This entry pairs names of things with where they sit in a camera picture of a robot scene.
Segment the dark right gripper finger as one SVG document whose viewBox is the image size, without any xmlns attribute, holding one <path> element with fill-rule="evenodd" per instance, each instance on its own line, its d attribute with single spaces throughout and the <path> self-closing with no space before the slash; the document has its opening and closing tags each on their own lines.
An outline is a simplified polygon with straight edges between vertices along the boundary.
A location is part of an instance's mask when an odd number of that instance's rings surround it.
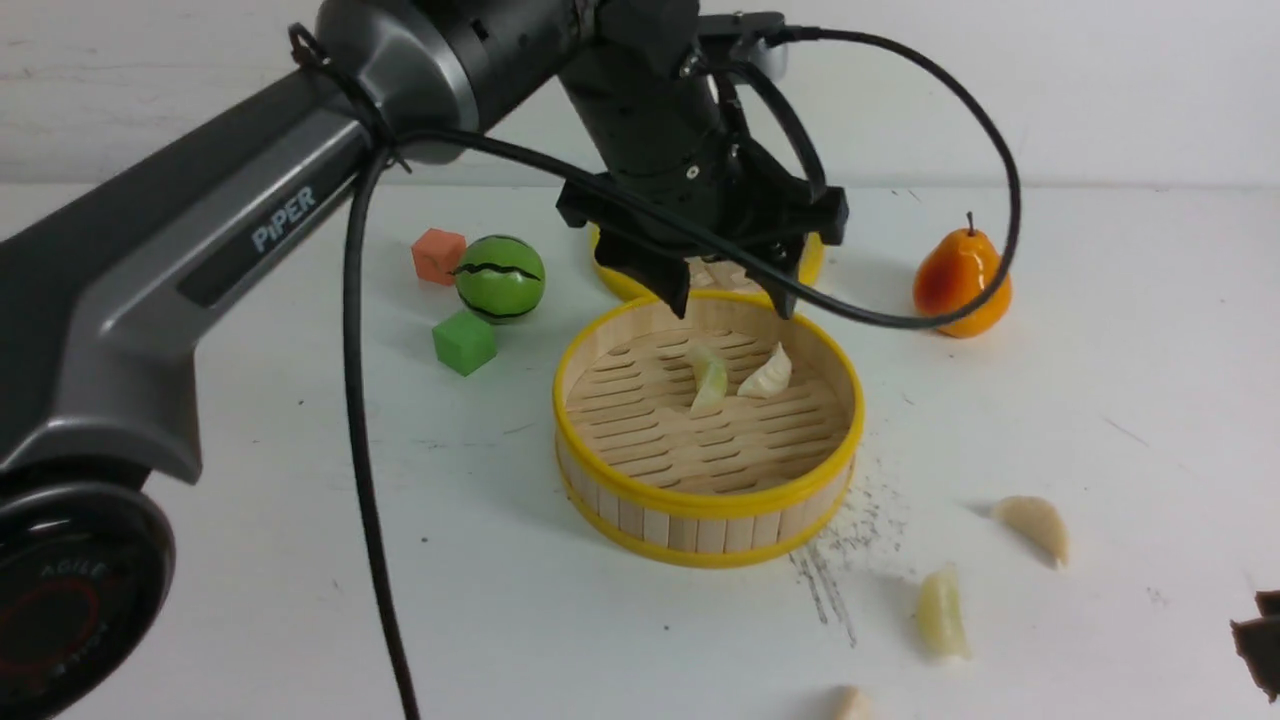
<svg viewBox="0 0 1280 720">
<path fill-rule="evenodd" d="M 1254 594 L 1258 618 L 1230 621 L 1236 653 L 1270 703 L 1279 697 L 1279 591 Z"/>
</svg>

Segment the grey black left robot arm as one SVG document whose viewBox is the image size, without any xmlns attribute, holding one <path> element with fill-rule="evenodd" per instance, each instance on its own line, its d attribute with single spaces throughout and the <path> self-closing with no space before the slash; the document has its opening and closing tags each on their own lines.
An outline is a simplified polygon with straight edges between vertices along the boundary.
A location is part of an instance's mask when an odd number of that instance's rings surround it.
<svg viewBox="0 0 1280 720">
<path fill-rule="evenodd" d="M 691 258 L 745 261 L 794 313 L 845 192 L 773 85 L 774 12 L 695 1 L 325 1 L 296 68 L 3 242 L 3 716 L 51 719 L 129 657 L 175 541 L 142 492 L 198 479 L 195 348 L 344 201 L 346 397 L 404 715 L 419 716 L 372 491 L 360 351 L 372 190 L 474 149 L 559 176 L 595 258 L 682 314 Z"/>
</svg>

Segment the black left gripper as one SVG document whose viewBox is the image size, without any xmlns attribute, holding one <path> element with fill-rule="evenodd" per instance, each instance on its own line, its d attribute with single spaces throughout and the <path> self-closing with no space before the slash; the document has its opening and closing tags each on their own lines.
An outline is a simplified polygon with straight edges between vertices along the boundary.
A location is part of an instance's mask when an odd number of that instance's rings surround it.
<svg viewBox="0 0 1280 720">
<path fill-rule="evenodd" d="M 591 42 L 559 73 L 605 164 L 605 179 L 733 243 L 791 283 L 746 269 L 783 319 L 792 284 L 814 286 L 823 243 L 844 242 L 849 202 L 827 183 L 774 85 L 778 12 L 704 15 L 696 1 L 600 1 Z M 792 176 L 756 142 L 737 86 L 754 88 L 800 158 Z M 596 275 L 622 300 L 657 299 L 685 319 L 689 264 L 594 229 Z"/>
</svg>

